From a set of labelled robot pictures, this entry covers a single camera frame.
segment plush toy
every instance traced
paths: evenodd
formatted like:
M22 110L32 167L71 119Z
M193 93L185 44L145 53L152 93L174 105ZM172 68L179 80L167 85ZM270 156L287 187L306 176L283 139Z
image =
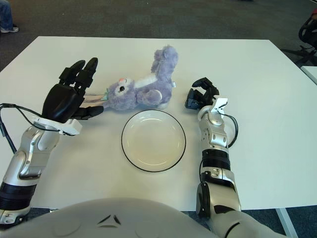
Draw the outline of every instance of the plush toy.
M154 54L151 74L139 79L121 78L107 88L104 95L85 96L82 107L103 105L116 110L133 109L139 104L167 106L175 83L171 76L178 61L178 54L172 46L165 46Z

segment white table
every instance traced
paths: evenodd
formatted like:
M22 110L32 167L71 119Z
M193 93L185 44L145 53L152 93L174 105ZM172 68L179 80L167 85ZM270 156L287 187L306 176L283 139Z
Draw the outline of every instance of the white table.
M302 66L301 70L317 84L317 67L316 66Z
M0 102L41 112L43 101L66 66L98 57L90 93L102 93L121 77L150 71L156 49L179 52L177 87L164 110L182 124L187 147L181 161L161 173L131 165L121 149L121 132L137 108L106 111L83 121L79 136L63 136L32 199L35 207L61 208L103 197L151 199L179 210L195 210L201 160L197 112L184 108L195 80L208 77L229 98L228 114L239 123L230 148L242 209L317 204L317 87L267 40L173 40L38 37L0 73ZM16 146L28 124L13 109L2 117ZM226 125L229 138L233 126ZM12 153L0 140L0 177Z

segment plate rim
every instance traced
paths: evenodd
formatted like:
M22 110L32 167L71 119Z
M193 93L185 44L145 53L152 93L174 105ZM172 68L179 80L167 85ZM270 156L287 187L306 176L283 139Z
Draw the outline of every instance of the plate rim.
M149 170L142 169L142 168L136 166L135 164L133 164L132 161L128 158L128 156L126 155L126 153L125 153L125 151L124 151L122 139L123 139L123 132L124 132L125 127L127 126L128 122L129 122L134 116L136 116L136 115L139 114L139 113L146 112L146 111L158 111L158 112L161 112L161 113L168 114L169 116L171 116L172 118L174 118L175 121L177 121L177 123L180 125L180 128L181 128L182 131L183 131L184 138L185 138L185 146L184 146L183 153L182 153L182 155L179 157L179 159L177 160L177 162L176 162L175 164L173 164L172 166L168 167L167 169L159 170L159 171L149 171ZM156 109L143 110L143 111L140 111L140 112L134 114L134 115L133 115L132 117L130 117L129 120L125 123L125 125L124 125L124 127L123 127L123 130L122 130L122 133L121 133L121 147L122 147L122 151L123 151L123 153L124 153L124 156L128 159L128 161L129 161L134 167L137 167L138 169L143 170L143 171L146 171L146 172L149 172L149 173L159 173L159 172L163 172L163 171L169 170L169 169L173 168L175 165L177 165L178 162L183 158L183 155L184 155L185 150L186 150L186 143L187 143L186 134L185 134L184 128L182 127L181 123L179 123L179 121L178 121L175 117L173 117L171 114L169 114L169 113L167 113L167 112L164 112L164 111L161 111L161 110L156 110Z

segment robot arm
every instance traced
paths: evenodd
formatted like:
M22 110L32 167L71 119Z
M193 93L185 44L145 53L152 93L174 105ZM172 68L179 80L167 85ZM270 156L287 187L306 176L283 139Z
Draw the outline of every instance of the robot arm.
M103 112L103 107L79 108L97 63L97 58L92 58L84 69L84 60L66 68L44 102L42 117L34 117L34 125L23 133L20 148L14 153L0 187L0 226L15 225L29 212L36 185L60 134L79 134L82 126L77 119Z
M202 133L201 183L197 188L196 213L207 219L207 224L220 238L279 238L249 215L241 212L241 205L230 169L227 135L224 131L224 107L227 98L219 97L219 91L207 79L194 82L193 87L206 90L203 95L190 89L185 107L200 109L199 128Z

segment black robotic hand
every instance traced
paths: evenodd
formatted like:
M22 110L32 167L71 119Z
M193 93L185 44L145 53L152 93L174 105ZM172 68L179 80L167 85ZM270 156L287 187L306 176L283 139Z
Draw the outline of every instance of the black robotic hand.
M85 61L80 60L70 68L65 68L59 77L59 83L50 90L45 99L42 117L65 123L68 119L87 120L102 113L102 106L80 108L85 90L93 82L97 64L98 59L92 58L86 66Z
M202 94L198 90L189 90L185 107L189 109L201 109L204 106L212 105L212 100L215 99L215 95L219 95L218 89L207 78L201 78L193 83L192 87L202 87L206 90L205 94Z

